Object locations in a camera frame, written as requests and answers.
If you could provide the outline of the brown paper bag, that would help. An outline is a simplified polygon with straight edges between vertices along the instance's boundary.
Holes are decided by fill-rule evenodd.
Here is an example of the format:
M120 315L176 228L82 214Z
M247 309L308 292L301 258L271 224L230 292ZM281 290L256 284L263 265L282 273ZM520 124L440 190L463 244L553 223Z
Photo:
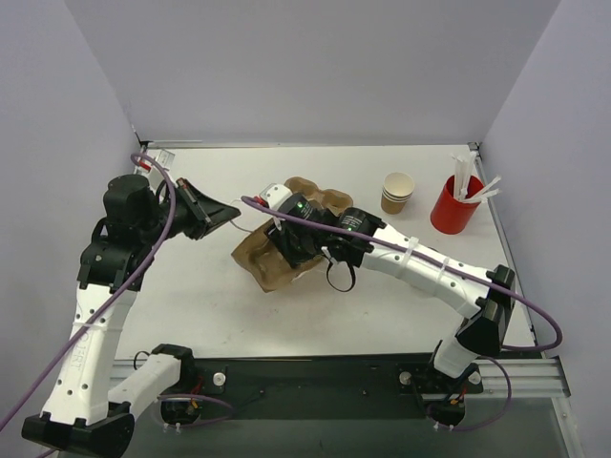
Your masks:
M231 253L233 260L251 274L265 293L289 286L305 273L318 268L324 260L318 256L292 268L265 234L273 225L272 219L265 222L247 235Z

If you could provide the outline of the stack of paper cups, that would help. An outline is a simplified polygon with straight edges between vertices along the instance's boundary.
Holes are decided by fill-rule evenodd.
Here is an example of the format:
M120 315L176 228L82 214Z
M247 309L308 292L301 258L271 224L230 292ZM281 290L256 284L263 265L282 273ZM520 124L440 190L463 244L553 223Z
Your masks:
M415 189L415 181L407 174L393 172L383 182L381 208L390 215L403 211Z

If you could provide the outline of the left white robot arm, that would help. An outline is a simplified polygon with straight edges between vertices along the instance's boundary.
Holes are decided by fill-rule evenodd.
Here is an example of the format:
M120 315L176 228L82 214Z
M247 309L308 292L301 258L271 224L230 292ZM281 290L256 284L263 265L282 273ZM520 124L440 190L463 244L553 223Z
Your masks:
M240 210L197 190L188 180L154 193L146 177L116 177L103 196L106 215L80 256L70 348L40 413L25 419L23 439L93 457L119 457L141 413L161 394L191 394L200 384L193 352L160 344L128 379L110 375L128 313L160 245L176 235L199 240Z

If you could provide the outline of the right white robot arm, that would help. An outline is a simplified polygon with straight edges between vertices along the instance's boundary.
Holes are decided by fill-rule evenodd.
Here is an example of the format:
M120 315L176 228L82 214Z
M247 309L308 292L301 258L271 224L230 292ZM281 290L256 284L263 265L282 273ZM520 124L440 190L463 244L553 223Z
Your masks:
M432 367L437 372L457 379L476 358L500 352L514 299L495 276L510 279L511 269L463 264L365 210L348 207L333 213L280 184L261 197L274 213L265 234L290 267L323 257L330 264L344 263L350 272L379 272L439 299L460 315L461 325L434 351Z

